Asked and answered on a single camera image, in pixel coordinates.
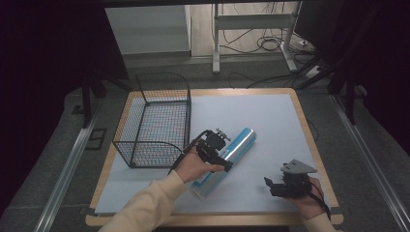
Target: hand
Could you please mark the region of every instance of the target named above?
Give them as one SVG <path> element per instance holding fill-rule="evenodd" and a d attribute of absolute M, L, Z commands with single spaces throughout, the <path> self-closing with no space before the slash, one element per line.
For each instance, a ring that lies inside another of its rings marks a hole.
<path fill-rule="evenodd" d="M 223 171 L 224 169 L 225 168 L 222 165 L 208 164 L 202 161 L 196 153 L 196 147 L 194 146 L 181 160 L 177 168 L 175 168 L 175 171 L 181 177 L 183 182 L 187 183 L 198 179 L 207 172 Z"/>
<path fill-rule="evenodd" d="M 319 180 L 310 177 L 310 181 L 314 184 L 311 188 L 311 193 L 322 199 L 323 190 Z M 325 210 L 320 207 L 319 203 L 313 200 L 310 196 L 305 196 L 299 199 L 286 197 L 285 199 L 292 202 L 298 208 L 299 213 L 304 219 L 311 219 L 325 213 Z"/>

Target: wooden border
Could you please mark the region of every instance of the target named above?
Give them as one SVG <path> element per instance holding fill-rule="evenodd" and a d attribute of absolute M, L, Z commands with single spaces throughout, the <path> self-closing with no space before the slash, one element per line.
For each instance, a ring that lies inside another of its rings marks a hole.
<path fill-rule="evenodd" d="M 318 174 L 321 180 L 321 186 L 326 196 L 329 199 L 329 207 L 338 208 L 338 202 L 333 191 L 331 182 L 320 158 L 319 151 L 317 150 L 313 136 L 311 135 L 308 127 L 308 122 L 305 118 L 305 114 L 299 103 L 298 97 L 293 89 L 289 88 L 277 88 L 277 89 L 197 89 L 191 90 L 191 95 L 195 96 L 243 96 L 243 95 L 278 95 L 287 94 L 290 96 L 299 121 L 301 122 L 302 129 L 307 139 L 307 144 L 310 148 L 311 155 L 316 164 Z M 90 208 L 95 209 L 100 200 L 100 195 L 103 192 L 105 182 L 108 178 L 111 165 L 114 161 L 116 150 L 113 145 L 108 150 L 107 157 L 105 159 L 104 166 L 102 168 L 102 174 L 94 192 L 93 199 L 90 204 Z M 103 226 L 110 220 L 110 217 L 93 217 L 87 216 L 85 221 L 90 226 Z M 254 214 L 251 215 L 172 215 L 162 226 L 272 226 L 272 225 L 293 225 L 301 224 L 303 221 L 297 213 L 275 213 L 275 214 Z M 341 224 L 343 222 L 343 215 L 340 213 L 332 215 L 333 224 Z"/>

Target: metal mesh basket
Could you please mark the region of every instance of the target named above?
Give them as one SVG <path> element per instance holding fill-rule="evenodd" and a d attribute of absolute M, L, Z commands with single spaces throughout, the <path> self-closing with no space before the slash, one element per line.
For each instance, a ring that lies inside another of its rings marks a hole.
<path fill-rule="evenodd" d="M 190 86 L 179 74 L 139 74 L 113 144 L 129 167 L 170 167 L 190 139 Z"/>

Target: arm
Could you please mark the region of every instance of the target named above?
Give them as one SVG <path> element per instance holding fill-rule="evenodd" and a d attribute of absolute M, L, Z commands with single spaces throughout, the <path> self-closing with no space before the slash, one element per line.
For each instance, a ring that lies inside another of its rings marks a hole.
<path fill-rule="evenodd" d="M 172 214 L 174 201 L 187 189 L 185 183 L 223 168 L 206 164 L 197 154 L 189 152 L 175 170 L 137 193 L 100 231 L 153 231 Z"/>
<path fill-rule="evenodd" d="M 320 182 L 316 178 L 310 177 L 311 183 L 314 187 L 311 193 L 319 198 L 323 196 L 323 190 L 320 187 Z M 304 225 L 307 231 L 311 232 L 332 232 L 336 231 L 329 221 L 324 209 L 322 209 L 319 204 L 314 201 L 311 197 L 305 196 L 301 199 L 285 198 L 286 200 L 292 202 L 296 208 L 298 208 L 299 213 L 302 218 L 305 219 Z"/>

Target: beige sleeve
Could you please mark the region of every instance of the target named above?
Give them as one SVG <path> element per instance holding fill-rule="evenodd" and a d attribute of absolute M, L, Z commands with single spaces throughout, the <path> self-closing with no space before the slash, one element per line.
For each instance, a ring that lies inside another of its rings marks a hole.
<path fill-rule="evenodd" d="M 172 214 L 174 201 L 187 187 L 175 171 L 137 193 L 103 228 L 106 231 L 151 232 Z"/>
<path fill-rule="evenodd" d="M 332 226 L 326 214 L 321 214 L 304 222 L 309 232 L 333 232 L 337 231 Z"/>

